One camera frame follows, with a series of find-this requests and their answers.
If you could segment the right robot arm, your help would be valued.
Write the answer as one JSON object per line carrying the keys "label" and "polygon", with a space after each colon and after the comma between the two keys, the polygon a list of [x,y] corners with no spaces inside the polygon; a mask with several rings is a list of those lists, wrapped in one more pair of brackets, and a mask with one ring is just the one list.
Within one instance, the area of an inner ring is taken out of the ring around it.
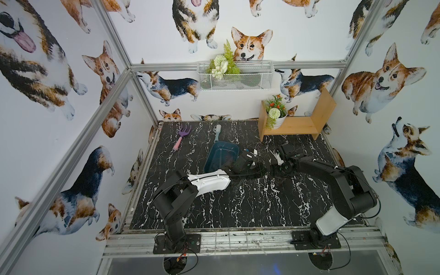
{"label": "right robot arm", "polygon": [[352,219],[378,204],[378,198],[357,166],[339,167],[324,163],[314,157],[298,154],[292,145],[285,144],[271,151],[278,165],[272,174],[293,178],[303,173],[323,181],[328,186],[332,207],[311,224],[309,235],[321,240],[334,235]]}

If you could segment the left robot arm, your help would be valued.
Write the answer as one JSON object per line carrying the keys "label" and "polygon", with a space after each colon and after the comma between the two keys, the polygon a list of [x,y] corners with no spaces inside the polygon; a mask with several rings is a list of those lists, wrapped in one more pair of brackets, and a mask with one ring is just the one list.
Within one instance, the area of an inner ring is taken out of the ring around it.
{"label": "left robot arm", "polygon": [[165,248],[178,250],[186,244],[182,218],[197,197],[226,190],[242,179],[263,177],[265,167],[259,162],[258,156],[257,150],[245,150],[234,162],[216,171],[199,175],[176,171],[161,183],[153,194],[152,205],[159,212],[159,219],[165,228]]}

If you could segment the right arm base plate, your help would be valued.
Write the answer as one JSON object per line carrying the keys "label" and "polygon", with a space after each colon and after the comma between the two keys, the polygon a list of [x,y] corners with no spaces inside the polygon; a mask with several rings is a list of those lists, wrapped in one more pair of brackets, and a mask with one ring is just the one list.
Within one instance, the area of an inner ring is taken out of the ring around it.
{"label": "right arm base plate", "polygon": [[323,250],[324,248],[341,248],[341,244],[336,236],[336,233],[329,236],[323,236],[318,230],[311,229],[308,231],[293,231],[291,232],[291,236],[291,244],[294,245],[296,250]]}

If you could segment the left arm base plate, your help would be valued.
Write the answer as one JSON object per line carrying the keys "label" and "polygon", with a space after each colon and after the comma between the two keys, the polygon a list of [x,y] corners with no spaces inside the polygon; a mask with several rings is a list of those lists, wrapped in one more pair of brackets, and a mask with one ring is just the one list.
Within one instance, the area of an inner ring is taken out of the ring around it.
{"label": "left arm base plate", "polygon": [[187,234],[182,241],[174,243],[166,234],[157,235],[154,241],[153,254],[178,254],[187,251],[199,253],[201,239],[200,234]]}

